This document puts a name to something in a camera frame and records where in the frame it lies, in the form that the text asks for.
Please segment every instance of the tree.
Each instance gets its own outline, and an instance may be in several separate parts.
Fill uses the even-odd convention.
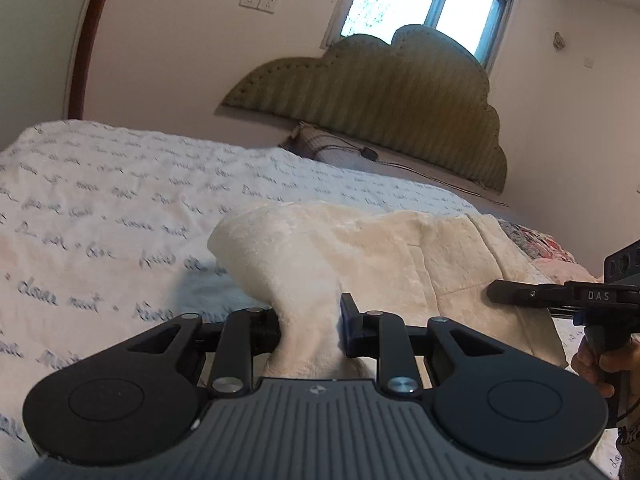
[[[382,23],[390,5],[383,4],[380,0],[354,1],[344,22],[342,35],[359,34],[378,23]]]

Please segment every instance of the human hand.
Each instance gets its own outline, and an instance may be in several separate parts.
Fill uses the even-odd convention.
[[[573,368],[580,377],[594,384],[600,394],[609,399],[614,394],[614,387],[608,383],[598,382],[600,370],[610,373],[628,370],[630,398],[629,406],[632,406],[640,398],[640,344],[632,339],[626,346],[605,352],[600,356],[599,362],[591,352],[587,339],[582,338],[578,353],[571,359]]]

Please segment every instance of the tufted headboard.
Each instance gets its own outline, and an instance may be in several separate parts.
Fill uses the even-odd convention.
[[[357,34],[319,59],[253,70],[223,104],[317,124],[502,191],[507,160],[489,79],[467,50],[433,28],[399,28],[391,45]]]

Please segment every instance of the white wall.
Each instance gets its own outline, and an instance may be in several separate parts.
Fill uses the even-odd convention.
[[[500,145],[508,161],[507,185],[535,136],[542,97],[554,77],[553,48],[566,0],[516,0],[490,73],[489,102],[500,115]]]
[[[505,195],[601,275],[640,238],[640,14],[597,0],[567,0],[565,12],[567,48]]]
[[[107,0],[89,70],[84,118],[245,146],[283,131],[247,129],[213,112],[250,70],[320,56],[336,0],[280,0],[275,14],[239,0]]]
[[[86,0],[0,0],[0,150],[65,116],[65,91]]]

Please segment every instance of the black cable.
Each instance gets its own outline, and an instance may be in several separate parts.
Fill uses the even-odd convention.
[[[433,180],[434,182],[437,182],[438,184],[442,184],[443,186],[447,186],[450,187],[452,189],[455,189],[456,191],[460,191],[462,193],[467,193],[469,195],[472,196],[477,196],[478,198],[482,198],[484,200],[488,200],[489,202],[493,202],[496,205],[500,205],[503,207],[509,207],[507,204],[505,204],[504,202],[498,202],[497,200],[492,200],[491,198],[487,198],[485,196],[482,196],[479,193],[476,193],[475,191],[469,191],[468,189],[464,189],[462,187],[458,187],[454,184],[450,184],[449,182],[445,182],[444,180],[440,180],[439,178],[435,178],[434,176],[428,176],[425,175],[424,173],[421,173],[420,171],[416,171],[413,168],[408,168],[406,166],[403,166],[402,164],[397,164],[396,162],[386,162],[384,160],[379,160],[378,161],[379,164],[382,164],[383,166],[391,166],[392,168],[399,168],[401,170],[407,170],[407,171],[411,171],[412,173],[418,174],[428,180]]]
[[[313,136],[313,138],[309,139],[309,142],[311,142],[312,140],[315,140],[315,139],[321,139],[322,137],[329,137],[329,138],[331,138],[331,139],[333,139],[333,140],[341,140],[342,142],[344,142],[344,143],[348,144],[348,145],[349,145],[349,146],[351,146],[352,148],[354,148],[354,149],[356,149],[356,150],[358,150],[358,151],[360,151],[360,150],[361,150],[361,148],[359,148],[359,147],[358,147],[358,146],[356,146],[355,144],[351,144],[348,140],[341,139],[340,137],[336,137],[335,135],[332,135],[332,134],[319,134],[319,135],[314,135],[314,136]]]
[[[332,137],[332,138],[335,139],[335,136],[332,136],[330,134],[327,134],[327,136]],[[360,148],[357,148],[356,146],[353,146],[352,148],[348,148],[347,146],[339,146],[338,144],[328,144],[326,146],[321,146],[320,148],[315,150],[315,152],[313,153],[311,158],[315,158],[318,153],[322,152],[322,150],[343,150],[343,151],[348,152],[348,153],[353,153],[353,152],[360,153]],[[418,174],[421,177],[424,177],[424,178],[426,178],[428,180],[433,180],[434,182],[437,182],[438,184],[442,184],[443,186],[450,187],[452,189],[455,189],[456,191],[460,191],[462,193],[467,193],[469,195],[476,196],[478,198],[482,198],[483,200],[488,200],[489,202],[492,202],[495,205],[499,205],[499,206],[503,206],[503,207],[509,207],[504,202],[498,202],[497,200],[492,200],[491,198],[484,197],[481,194],[476,193],[475,191],[469,191],[468,189],[463,189],[462,187],[458,187],[458,186],[455,186],[453,184],[449,184],[448,182],[445,182],[444,180],[440,180],[439,178],[435,178],[435,177],[432,177],[432,176],[425,175],[424,173],[421,173],[420,171],[416,171],[416,170],[414,170],[412,168],[408,168],[406,166],[403,166],[402,164],[397,164],[395,162],[386,162],[384,160],[378,160],[377,163],[378,164],[382,164],[383,166],[390,166],[392,168],[399,168],[400,170],[410,171],[411,173]]]
[[[616,419],[616,424],[619,423],[621,420],[625,420],[629,415],[631,415],[636,410],[638,406],[640,406],[640,397],[638,397],[638,400],[636,400],[636,403],[631,408],[626,410],[625,413],[623,413]]]
[[[337,144],[327,144],[325,146],[320,146],[320,148],[315,150],[311,155],[311,159],[315,160],[316,155],[322,152],[322,150],[343,150],[349,153],[353,153],[353,152],[360,153],[360,150],[358,148],[349,148],[348,146],[338,146]]]

